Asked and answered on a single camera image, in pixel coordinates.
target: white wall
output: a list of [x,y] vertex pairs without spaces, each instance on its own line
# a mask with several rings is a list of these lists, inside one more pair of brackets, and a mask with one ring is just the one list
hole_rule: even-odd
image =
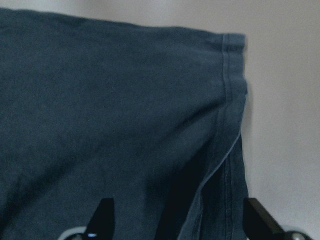
[[320,239],[320,2],[0,0],[0,7],[247,35],[243,148],[249,193]]

